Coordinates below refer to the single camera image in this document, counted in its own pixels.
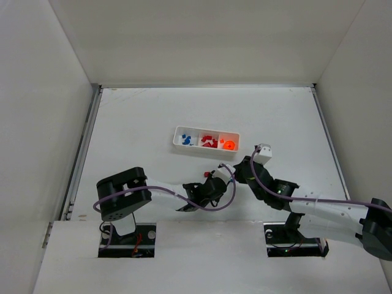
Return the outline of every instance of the orange object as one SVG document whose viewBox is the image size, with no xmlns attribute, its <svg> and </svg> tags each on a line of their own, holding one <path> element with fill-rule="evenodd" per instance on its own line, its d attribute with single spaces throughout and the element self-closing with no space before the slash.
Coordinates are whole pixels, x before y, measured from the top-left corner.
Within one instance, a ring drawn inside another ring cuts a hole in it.
<svg viewBox="0 0 392 294">
<path fill-rule="evenodd" d="M 233 141 L 226 141 L 226 143 L 223 145 L 223 149 L 226 150 L 234 150 L 235 143 Z"/>
</svg>

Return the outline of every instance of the plastic container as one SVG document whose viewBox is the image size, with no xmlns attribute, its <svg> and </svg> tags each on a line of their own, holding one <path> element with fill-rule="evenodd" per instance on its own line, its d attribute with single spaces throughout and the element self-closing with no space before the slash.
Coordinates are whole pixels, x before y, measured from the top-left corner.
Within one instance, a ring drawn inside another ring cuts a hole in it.
<svg viewBox="0 0 392 294">
<path fill-rule="evenodd" d="M 190 136 L 189 144 L 186 142 L 188 136 Z M 214 140 L 217 141 L 216 148 L 203 146 L 206 143 L 213 145 Z M 176 148 L 189 152 L 232 156 L 235 155 L 239 149 L 239 134 L 220 130 L 178 126 L 174 134 L 173 144 Z"/>
</svg>

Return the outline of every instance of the orange ring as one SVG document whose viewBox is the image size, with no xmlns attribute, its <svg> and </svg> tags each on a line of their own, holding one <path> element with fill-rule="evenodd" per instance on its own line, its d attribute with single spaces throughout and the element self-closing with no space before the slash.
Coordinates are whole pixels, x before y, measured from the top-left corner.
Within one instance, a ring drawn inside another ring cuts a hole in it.
<svg viewBox="0 0 392 294">
<path fill-rule="evenodd" d="M 235 143 L 233 141 L 226 141 L 226 143 L 223 145 L 223 149 L 226 150 L 234 150 Z"/>
</svg>

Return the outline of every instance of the white wall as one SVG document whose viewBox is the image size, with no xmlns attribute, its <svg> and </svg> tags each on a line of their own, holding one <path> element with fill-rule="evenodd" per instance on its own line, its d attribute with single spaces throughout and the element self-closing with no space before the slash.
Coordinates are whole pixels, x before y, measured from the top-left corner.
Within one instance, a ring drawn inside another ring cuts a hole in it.
<svg viewBox="0 0 392 294">
<path fill-rule="evenodd" d="M 89 79 L 315 83 L 364 0 L 50 0 Z"/>
<path fill-rule="evenodd" d="M 317 84 L 350 196 L 392 206 L 392 1 L 366 0 Z M 392 284 L 392 263 L 383 262 Z"/>
<path fill-rule="evenodd" d="M 91 94 L 48 1 L 0 1 L 1 293 L 32 291 Z"/>
</svg>

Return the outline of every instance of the white tray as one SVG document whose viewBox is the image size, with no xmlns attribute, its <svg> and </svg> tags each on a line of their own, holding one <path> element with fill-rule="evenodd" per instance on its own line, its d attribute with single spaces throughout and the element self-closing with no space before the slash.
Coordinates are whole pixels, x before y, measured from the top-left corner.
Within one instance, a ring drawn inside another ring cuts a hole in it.
<svg viewBox="0 0 392 294">
<path fill-rule="evenodd" d="M 183 142 L 188 136 L 190 136 L 190 144 L 184 145 Z M 202 146 L 205 144 L 205 142 L 202 142 L 204 136 L 212 136 L 215 140 L 218 141 L 218 147 L 212 148 L 212 147 Z M 224 142 L 226 141 L 234 142 L 235 144 L 234 149 L 233 150 L 224 149 L 224 143 L 221 143 L 221 140 L 223 140 Z M 208 129 L 198 129 L 195 127 L 178 126 L 174 134 L 173 144 L 178 149 L 182 149 L 190 152 L 232 156 L 236 154 L 239 149 L 239 134 L 232 133 L 232 132 L 223 132 L 219 130 L 208 130 Z"/>
</svg>

